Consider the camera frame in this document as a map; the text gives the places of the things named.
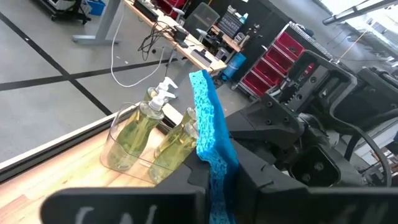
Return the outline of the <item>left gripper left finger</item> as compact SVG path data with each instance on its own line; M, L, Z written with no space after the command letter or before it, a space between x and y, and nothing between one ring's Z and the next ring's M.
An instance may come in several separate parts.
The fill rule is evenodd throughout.
M43 224L208 224L209 164L191 153L155 187L69 188L40 208Z

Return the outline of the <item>grey office chair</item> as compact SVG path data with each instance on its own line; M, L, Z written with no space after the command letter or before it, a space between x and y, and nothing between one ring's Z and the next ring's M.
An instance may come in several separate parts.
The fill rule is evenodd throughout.
M209 5L201 2L187 17L183 28L191 33L196 29L208 31L220 18L220 15Z

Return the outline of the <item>blue barrel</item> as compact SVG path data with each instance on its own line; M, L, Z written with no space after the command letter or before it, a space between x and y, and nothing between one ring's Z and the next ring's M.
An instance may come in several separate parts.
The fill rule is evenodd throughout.
M229 80L234 73L245 62L246 57L242 53L236 53L228 62L227 67L223 70L221 77L223 80Z

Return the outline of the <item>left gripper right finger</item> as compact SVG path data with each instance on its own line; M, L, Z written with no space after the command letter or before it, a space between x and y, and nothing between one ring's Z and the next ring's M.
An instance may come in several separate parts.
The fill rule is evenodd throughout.
M398 224L397 187L307 187L240 143L233 146L237 224Z

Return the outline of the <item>clear plastic bin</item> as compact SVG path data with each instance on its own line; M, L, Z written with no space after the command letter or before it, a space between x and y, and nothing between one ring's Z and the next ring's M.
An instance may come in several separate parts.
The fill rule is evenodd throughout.
M182 165L197 146L196 122L164 128L164 111L153 110L148 101L140 102L127 121L122 118L120 110L100 157L104 166L121 174L157 185Z

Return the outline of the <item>black utility cart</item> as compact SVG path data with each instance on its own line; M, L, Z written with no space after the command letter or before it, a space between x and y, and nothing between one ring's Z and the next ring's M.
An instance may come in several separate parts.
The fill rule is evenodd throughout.
M50 14L52 21L91 21L83 0L31 0Z

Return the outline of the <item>blue scrub sponge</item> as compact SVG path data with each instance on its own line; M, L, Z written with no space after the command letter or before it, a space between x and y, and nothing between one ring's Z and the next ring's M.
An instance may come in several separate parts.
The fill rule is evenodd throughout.
M236 224L233 215L237 153L229 139L223 108L206 70L189 74L197 114L198 157L210 165L209 224Z

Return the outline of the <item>wooden top standing desk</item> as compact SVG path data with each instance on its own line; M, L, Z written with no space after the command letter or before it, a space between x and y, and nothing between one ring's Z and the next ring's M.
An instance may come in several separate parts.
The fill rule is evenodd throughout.
M203 63L199 60L198 57L193 56L194 50L201 51L204 49L204 46L200 43L200 41L192 35L187 35L185 39L174 39L174 33L178 30L182 29L182 26L178 25L177 22L173 21L169 16L159 16L159 20L156 22L151 22L148 18L146 18L143 13L139 12L139 10L133 6L136 0L109 0L109 4L106 7L105 13L100 22L98 31L96 35L74 35L72 37L72 41L78 44L85 45L110 45L118 44L119 41L113 37L112 39L107 39L107 34L111 24L113 23L113 19L116 15L116 12L119 8L120 4L123 4L124 7L128 7L133 12L136 12L137 15L142 18L149 25L155 25L155 28L159 31L159 33L167 39L170 43L174 44L175 50L179 51L181 54L186 56L189 59L192 65L196 65L198 68L202 70L207 70L209 73L219 72L226 68L226 64L217 60L216 57L211 53L206 53L205 56L211 60L211 63Z

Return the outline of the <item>blue floor bin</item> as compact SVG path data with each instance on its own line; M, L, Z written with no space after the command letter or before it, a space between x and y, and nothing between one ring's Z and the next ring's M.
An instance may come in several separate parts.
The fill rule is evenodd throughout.
M103 0L86 0L86 3L91 7L89 14L93 16L101 16L106 6Z

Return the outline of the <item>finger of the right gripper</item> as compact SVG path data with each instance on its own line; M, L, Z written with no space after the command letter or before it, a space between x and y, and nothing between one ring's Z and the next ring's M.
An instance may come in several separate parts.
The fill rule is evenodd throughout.
M304 133L304 124L287 106L269 94L226 117L234 139L265 141L287 149Z

